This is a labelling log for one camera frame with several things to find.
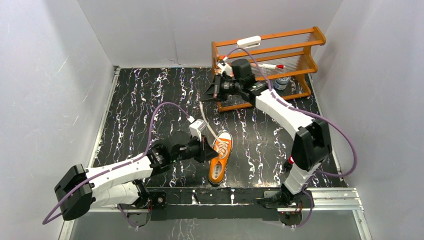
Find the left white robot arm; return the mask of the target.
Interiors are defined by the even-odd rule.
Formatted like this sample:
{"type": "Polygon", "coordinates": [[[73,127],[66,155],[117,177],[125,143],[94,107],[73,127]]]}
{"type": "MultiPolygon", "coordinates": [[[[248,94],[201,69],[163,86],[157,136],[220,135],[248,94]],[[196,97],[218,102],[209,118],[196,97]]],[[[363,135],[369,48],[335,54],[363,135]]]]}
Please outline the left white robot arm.
{"type": "Polygon", "coordinates": [[[158,143],[140,156],[102,167],[84,168],[76,164],[54,187],[59,216],[70,221],[92,208],[120,204],[144,208],[150,196],[142,187],[143,179],[162,174],[179,161],[194,159],[204,163],[218,155],[202,136],[172,148],[158,143]]]}

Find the white shoelace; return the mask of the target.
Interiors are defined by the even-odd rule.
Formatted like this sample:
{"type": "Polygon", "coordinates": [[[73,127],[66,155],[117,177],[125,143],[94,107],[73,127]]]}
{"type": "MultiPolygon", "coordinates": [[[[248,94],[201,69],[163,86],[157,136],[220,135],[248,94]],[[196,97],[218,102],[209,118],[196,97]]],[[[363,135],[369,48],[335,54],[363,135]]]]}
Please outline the white shoelace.
{"type": "Polygon", "coordinates": [[[231,154],[232,143],[233,143],[231,134],[228,133],[228,132],[221,132],[219,135],[217,135],[214,132],[214,130],[212,129],[212,127],[210,126],[210,124],[209,124],[209,122],[206,118],[202,102],[199,103],[199,109],[200,109],[200,112],[201,112],[201,115],[202,115],[202,119],[206,123],[208,130],[210,131],[210,133],[213,135],[213,137],[216,140],[216,144],[217,144],[216,150],[219,154],[219,159],[220,160],[227,159],[231,154]]]}

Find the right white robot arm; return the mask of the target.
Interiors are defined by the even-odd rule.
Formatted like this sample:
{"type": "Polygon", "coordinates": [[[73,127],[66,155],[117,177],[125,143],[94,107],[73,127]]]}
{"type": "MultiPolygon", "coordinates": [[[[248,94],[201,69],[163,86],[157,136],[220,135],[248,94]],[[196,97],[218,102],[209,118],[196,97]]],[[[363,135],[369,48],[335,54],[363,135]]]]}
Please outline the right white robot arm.
{"type": "Polygon", "coordinates": [[[200,102],[223,102],[238,95],[281,125],[293,139],[288,164],[291,170],[284,180],[282,202],[295,207],[302,199],[301,190],[313,173],[332,152],[329,124],[309,112],[302,113],[288,104],[264,80],[256,80],[251,63],[244,58],[231,64],[220,61],[221,71],[201,95],[200,102]]]}

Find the orange canvas sneaker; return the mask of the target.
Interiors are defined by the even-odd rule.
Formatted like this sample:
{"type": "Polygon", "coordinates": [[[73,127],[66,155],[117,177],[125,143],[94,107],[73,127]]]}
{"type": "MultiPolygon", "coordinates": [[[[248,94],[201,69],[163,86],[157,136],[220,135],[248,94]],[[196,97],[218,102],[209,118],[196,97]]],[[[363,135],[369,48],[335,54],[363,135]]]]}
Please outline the orange canvas sneaker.
{"type": "Polygon", "coordinates": [[[233,148],[233,138],[228,131],[217,135],[218,140],[213,143],[213,150],[218,153],[217,157],[210,160],[208,180],[212,185],[219,185],[225,176],[226,166],[233,148]]]}

